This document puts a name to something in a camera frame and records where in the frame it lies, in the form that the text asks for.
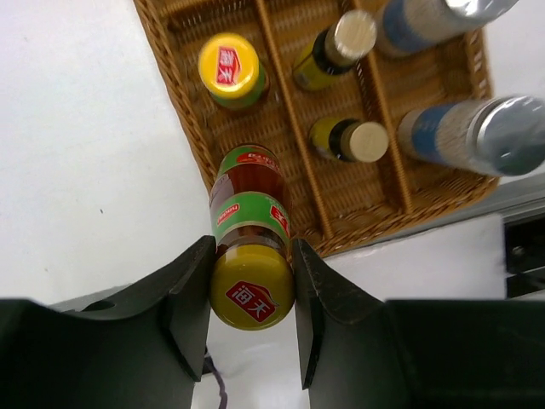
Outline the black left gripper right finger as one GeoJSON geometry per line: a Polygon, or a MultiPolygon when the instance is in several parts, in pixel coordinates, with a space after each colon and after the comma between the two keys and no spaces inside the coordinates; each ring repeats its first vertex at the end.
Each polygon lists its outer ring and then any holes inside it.
{"type": "Polygon", "coordinates": [[[381,301],[292,243],[301,384],[313,408],[541,408],[544,305],[381,301]]]}

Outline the white canister silver lid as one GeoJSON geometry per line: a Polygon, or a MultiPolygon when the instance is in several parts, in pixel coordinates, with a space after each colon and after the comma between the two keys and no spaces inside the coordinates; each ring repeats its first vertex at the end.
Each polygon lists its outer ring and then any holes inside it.
{"type": "Polygon", "coordinates": [[[519,95],[413,110],[399,124],[398,141],[421,161],[524,176],[544,162],[544,100],[519,95]]]}
{"type": "Polygon", "coordinates": [[[391,0],[376,13],[376,47],[405,57],[478,30],[506,14],[517,0],[391,0]]]}

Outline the small brown bottle beige cap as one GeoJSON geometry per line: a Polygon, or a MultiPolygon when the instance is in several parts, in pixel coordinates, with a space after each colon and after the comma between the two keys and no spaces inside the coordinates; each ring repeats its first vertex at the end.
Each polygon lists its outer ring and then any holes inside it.
{"type": "Polygon", "coordinates": [[[296,84],[308,91],[330,87],[375,47],[376,39],[376,22],[370,13],[362,9],[346,12],[295,60],[292,75],[296,84]]]}

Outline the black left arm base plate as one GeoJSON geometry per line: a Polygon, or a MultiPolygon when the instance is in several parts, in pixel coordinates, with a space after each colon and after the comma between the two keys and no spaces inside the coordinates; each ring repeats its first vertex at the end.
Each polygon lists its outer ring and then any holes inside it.
{"type": "Polygon", "coordinates": [[[507,298],[544,290],[544,215],[504,227],[507,298]]]}

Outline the sauce bottle yellow cap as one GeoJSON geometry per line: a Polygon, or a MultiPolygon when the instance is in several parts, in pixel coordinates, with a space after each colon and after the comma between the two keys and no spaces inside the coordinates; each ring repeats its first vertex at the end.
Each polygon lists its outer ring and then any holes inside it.
{"type": "Polygon", "coordinates": [[[254,46],[233,32],[211,37],[198,56],[198,73],[212,99],[230,111],[242,111],[262,101],[268,74],[254,46]]]}
{"type": "Polygon", "coordinates": [[[295,300],[290,195],[267,148],[243,144],[221,161],[209,193],[216,242],[209,301],[227,325],[259,331],[280,322],[295,300]]]}

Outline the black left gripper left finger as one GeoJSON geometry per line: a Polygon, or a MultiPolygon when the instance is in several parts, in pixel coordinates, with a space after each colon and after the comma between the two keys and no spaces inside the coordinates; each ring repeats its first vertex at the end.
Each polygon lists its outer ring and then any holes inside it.
{"type": "Polygon", "coordinates": [[[80,311],[1,302],[4,408],[188,408],[204,367],[215,241],[80,311]]]}

